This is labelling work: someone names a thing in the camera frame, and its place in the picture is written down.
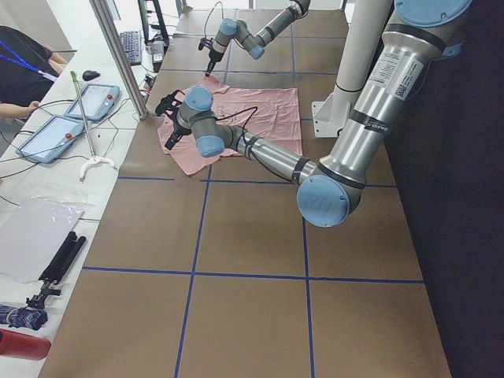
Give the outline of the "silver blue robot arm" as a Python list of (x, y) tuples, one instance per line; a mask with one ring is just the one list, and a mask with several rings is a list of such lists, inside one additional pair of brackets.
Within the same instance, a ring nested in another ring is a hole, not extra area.
[(366, 169), (391, 122), (436, 60), (457, 56), (468, 1), (358, 1), (333, 92), (313, 104), (315, 133), (335, 137), (319, 161), (294, 154), (247, 131), (220, 125), (213, 95), (197, 85), (183, 99), (169, 94), (155, 113), (173, 124), (166, 147), (192, 135), (198, 152), (211, 158), (232, 149), (276, 176), (298, 185), (297, 204), (311, 224), (341, 224), (357, 207)]
[(214, 38), (200, 39), (199, 50), (209, 49), (209, 64), (205, 77), (209, 77), (215, 65), (221, 62), (232, 40), (235, 40), (254, 60), (259, 59), (269, 45), (281, 32), (296, 20), (304, 18), (309, 12), (310, 0), (290, 1), (289, 6), (279, 12), (255, 35), (248, 29), (245, 20), (224, 18)]

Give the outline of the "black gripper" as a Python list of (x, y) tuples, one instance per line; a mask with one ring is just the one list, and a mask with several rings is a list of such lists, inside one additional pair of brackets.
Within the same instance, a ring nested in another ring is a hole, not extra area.
[(190, 129), (181, 125), (177, 120), (172, 122), (173, 132), (165, 142), (165, 148), (171, 150), (185, 135), (190, 134)]
[(212, 46), (210, 46), (209, 64), (205, 71), (205, 76), (210, 76), (213, 71), (213, 67), (216, 65), (216, 63), (220, 62), (221, 60), (222, 60), (222, 53), (218, 50), (215, 50)]

